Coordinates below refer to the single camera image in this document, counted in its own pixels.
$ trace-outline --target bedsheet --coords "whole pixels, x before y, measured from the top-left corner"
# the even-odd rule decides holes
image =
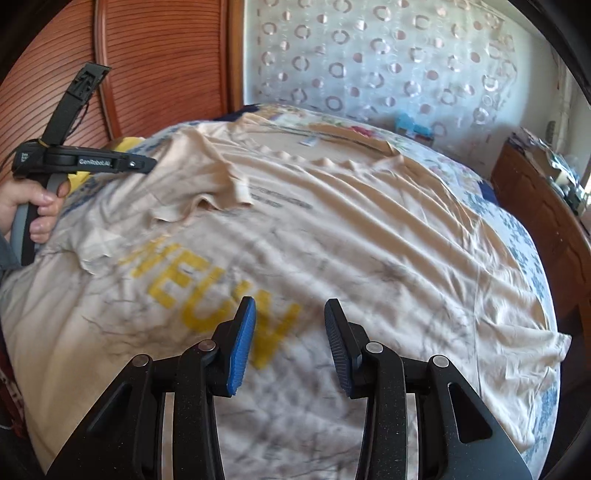
[[[278,127],[284,128],[287,131],[290,129],[305,131],[310,123],[318,123],[319,121],[324,124],[335,124],[338,122],[340,126],[346,125],[343,123],[342,119],[328,118],[327,116],[322,115],[322,118],[319,120],[320,116],[318,114],[302,111],[301,109],[294,109],[293,107],[265,106],[259,111],[259,115],[267,116]],[[491,224],[518,261],[522,272],[528,279],[532,290],[540,299],[546,316],[551,325],[554,325],[553,329],[555,330],[556,321],[553,315],[548,287],[547,284],[544,284],[545,278],[543,276],[543,270],[541,270],[539,258],[535,253],[531,238],[529,238],[527,232],[512,217],[506,214],[503,210],[498,209],[493,204],[484,200],[478,185],[482,179],[466,167],[460,166],[448,158],[442,157],[441,155],[434,153],[432,150],[423,147],[420,144],[416,144],[409,139],[399,137],[390,132],[372,129],[357,124],[356,122],[349,123],[349,127],[351,127],[352,130],[361,133],[368,138],[387,138],[391,144],[394,144],[396,148],[407,157],[414,158],[429,170],[436,173],[446,182],[449,189],[458,199]],[[188,122],[188,124],[177,125],[166,129],[134,149],[134,151],[138,153],[147,153],[157,147],[164,138],[167,138],[179,128],[186,125],[196,124],[197,122]],[[109,179],[105,177],[96,177],[92,179],[88,184],[82,187],[81,194],[78,195],[67,207],[65,214],[68,214],[80,205],[88,202],[108,183]],[[538,278],[539,275],[536,275],[536,272],[541,274],[541,280]],[[557,392],[558,385],[556,382],[556,384],[541,398],[540,403],[542,408],[541,412],[536,415],[536,427],[534,429],[536,443],[534,447],[524,453],[524,458],[534,473],[534,476],[536,475],[536,470],[541,469],[541,464],[545,457],[544,449],[547,450],[547,446],[549,446],[551,430],[556,416],[556,401],[553,397],[555,395],[557,396]]]
[[[255,109],[249,107],[246,111],[253,112]],[[550,327],[553,331],[557,331],[550,287],[531,236],[515,217],[484,198],[479,183],[486,182],[486,180],[472,169],[414,140],[351,119],[343,119],[291,105],[279,104],[257,105],[256,115],[266,118],[287,131],[309,132],[310,135],[314,135],[315,132],[309,131],[310,125],[327,124],[350,128],[366,135],[368,138],[383,138],[405,156],[427,167],[445,182],[464,205],[480,215],[503,240],[525,275],[532,291],[540,300],[544,313],[550,322]],[[198,123],[199,121],[193,121],[171,126],[146,140],[142,145],[134,148],[132,152],[139,154],[150,152],[183,126],[197,125]],[[534,478],[540,476],[556,425],[560,395],[560,372],[557,371],[556,373],[557,381],[537,398],[534,446],[522,454]]]

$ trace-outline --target clothing tag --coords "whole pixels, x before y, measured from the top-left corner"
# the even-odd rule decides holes
[[[305,145],[306,147],[313,147],[318,143],[318,137],[306,137],[305,139],[300,141],[300,143],[302,145]]]

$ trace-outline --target yellow cloth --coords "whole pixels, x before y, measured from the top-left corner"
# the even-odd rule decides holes
[[[145,140],[142,137],[123,137],[119,143],[113,148],[116,152],[127,152],[130,148],[134,148]],[[70,193],[75,191],[82,185],[90,176],[89,171],[79,171],[77,173],[70,173],[68,179],[70,180]]]

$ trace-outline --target dark fabric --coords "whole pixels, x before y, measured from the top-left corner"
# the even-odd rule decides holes
[[[499,201],[496,199],[495,191],[489,184],[487,184],[487,182],[479,181],[478,185],[480,186],[480,191],[482,192],[482,198],[488,200],[491,203],[494,203],[497,206],[500,206]]]
[[[214,118],[214,120],[216,122],[235,122],[245,113],[254,113],[254,112],[258,112],[258,111],[259,111],[259,105],[257,103],[255,103],[253,105],[245,105],[237,112],[229,113],[227,115],[223,115],[218,118]]]
[[[8,241],[0,235],[0,277],[6,270],[15,270],[17,268],[21,268],[17,256],[12,251]]]

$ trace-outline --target blue object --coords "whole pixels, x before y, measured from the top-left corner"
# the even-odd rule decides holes
[[[424,137],[433,138],[433,131],[429,127],[424,127],[422,125],[415,124],[414,132]]]
[[[256,304],[253,299],[249,299],[246,312],[242,318],[238,337],[234,343],[234,348],[230,354],[230,371],[228,373],[228,393],[236,395],[238,387],[242,385],[246,363],[248,362],[248,352],[251,349],[252,337],[256,325]]]
[[[482,198],[497,205],[497,207],[500,206],[499,201],[496,199],[495,191],[491,188],[489,184],[487,184],[487,182],[481,180],[478,182],[478,186],[480,187],[480,191],[482,192]]]
[[[412,132],[414,129],[414,120],[410,118],[406,113],[400,115],[394,122],[394,127],[396,130],[402,128],[409,132]]]
[[[394,128],[396,132],[398,132],[398,130],[406,130],[407,135],[414,132],[418,135],[422,135],[423,137],[431,139],[433,138],[433,131],[429,127],[416,124],[414,120],[406,113],[403,113],[396,118],[394,121]]]

